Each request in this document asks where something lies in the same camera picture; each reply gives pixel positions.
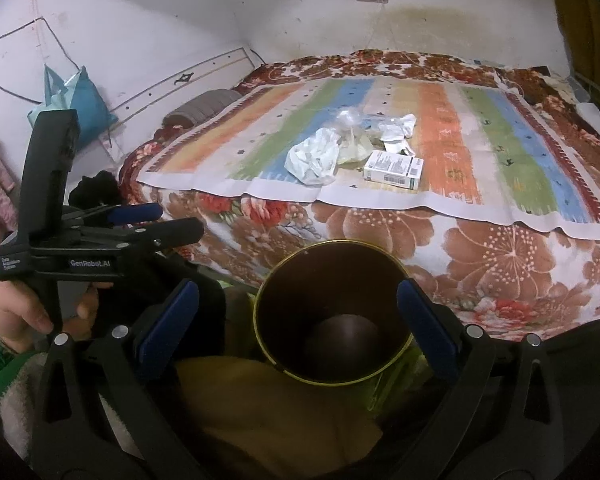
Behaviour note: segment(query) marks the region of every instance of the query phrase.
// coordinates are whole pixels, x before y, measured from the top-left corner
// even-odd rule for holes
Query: yellow rim
[[[408,278],[409,277],[409,273],[407,272],[407,270],[404,268],[404,265],[402,264],[402,262],[396,258],[395,256],[393,256],[392,254],[387,253],[384,249],[375,246],[373,244],[370,244],[368,242],[362,242],[360,240],[347,240],[346,238],[338,238],[335,240],[325,240],[323,242],[318,242],[317,244],[312,244],[310,246],[304,247],[302,249],[297,250],[295,253],[290,254],[289,256],[287,256],[284,260],[278,262],[278,264],[272,269],[272,271],[270,272],[269,276],[267,276],[267,278],[264,280],[264,282],[262,283],[262,285],[260,286],[258,293],[256,295],[256,300],[254,302],[253,305],[253,330],[256,334],[256,340],[258,341],[258,345],[260,346],[260,349],[262,350],[262,352],[264,353],[264,355],[267,357],[267,359],[271,362],[271,364],[273,364],[275,367],[282,367],[282,365],[280,365],[274,358],[273,356],[269,353],[269,351],[267,350],[266,345],[264,344],[264,342],[262,341],[262,338],[260,336],[260,330],[258,329],[258,323],[257,323],[257,317],[258,317],[258,307],[260,306],[260,298],[262,295],[262,291],[265,289],[265,287],[267,286],[267,283],[270,282],[270,280],[273,278],[273,276],[275,275],[276,272],[278,272],[278,269],[280,267],[282,267],[285,263],[287,263],[291,258],[295,257],[296,254],[299,254],[303,251],[307,251],[309,249],[312,249],[314,247],[317,246],[321,246],[321,245],[326,245],[326,244],[332,244],[334,242],[347,242],[350,244],[357,244],[357,245],[361,245],[361,246],[365,246],[368,247],[370,249],[379,251],[380,253],[384,254],[385,256],[387,256],[388,258],[390,258],[391,260],[394,261],[394,263],[396,264],[396,266],[404,273],[404,277]],[[311,381],[309,379],[306,379],[304,377],[298,376],[292,372],[290,372],[289,370],[286,370],[286,368],[282,367],[282,372],[286,375],[288,375],[289,377],[293,377],[294,379],[301,381],[302,383],[305,384],[312,384],[313,386],[349,386],[351,384],[357,384],[357,383],[362,383],[363,381],[366,381],[368,379],[370,379],[371,377],[375,377],[378,374],[381,374],[382,372],[384,372],[388,367],[390,367],[391,365],[393,365],[400,357],[402,357],[402,355],[406,352],[407,348],[409,348],[409,346],[411,345],[413,341],[413,334],[411,332],[409,332],[409,337],[407,338],[407,341],[405,341],[404,345],[402,346],[402,348],[400,348],[400,350],[396,353],[396,355],[394,357],[391,358],[390,361],[386,362],[381,368],[378,368],[378,370],[376,370],[375,372],[370,373],[369,375],[366,375],[362,378],[359,379],[355,379],[353,381],[347,381],[345,383],[321,383],[318,381]]]

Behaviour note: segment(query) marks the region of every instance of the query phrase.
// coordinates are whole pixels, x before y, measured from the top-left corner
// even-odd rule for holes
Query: floral bedspread
[[[358,51],[265,65],[236,89],[323,77],[390,75],[516,87],[572,146],[600,186],[600,138],[583,123],[546,69],[503,69],[449,56]],[[193,261],[259,285],[280,260],[321,240],[351,238],[382,247],[402,261],[423,290],[499,338],[529,332],[557,335],[600,317],[600,241],[561,231],[539,233],[522,224],[499,226],[437,214],[426,208],[368,210],[328,205],[226,198],[197,191],[157,189],[136,180],[142,165],[185,133],[158,130],[120,172],[130,203],[159,202],[171,218],[196,216],[205,224],[199,244],[181,248]]]

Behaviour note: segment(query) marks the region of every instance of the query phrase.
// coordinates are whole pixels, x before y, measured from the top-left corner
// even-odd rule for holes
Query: white box
[[[418,189],[424,160],[415,156],[374,150],[365,164],[365,180]]]

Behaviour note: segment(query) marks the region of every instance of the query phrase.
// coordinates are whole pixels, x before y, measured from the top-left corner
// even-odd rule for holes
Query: human hand
[[[76,317],[67,320],[62,330],[75,340],[91,336],[91,327],[98,313],[98,291],[90,285],[76,307]],[[23,282],[0,282],[0,339],[16,353],[26,352],[33,346],[32,327],[49,334],[53,323],[36,293]]]

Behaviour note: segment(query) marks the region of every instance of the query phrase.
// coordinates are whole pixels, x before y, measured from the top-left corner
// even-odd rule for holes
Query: orange stripe
[[[441,84],[419,83],[419,157],[424,182],[419,189],[482,203],[474,178],[471,153],[462,142],[460,120]]]
[[[222,122],[204,136],[194,136],[189,142],[184,143],[160,171],[163,173],[194,171],[216,150],[278,106],[301,86],[302,83],[273,87],[228,121]]]

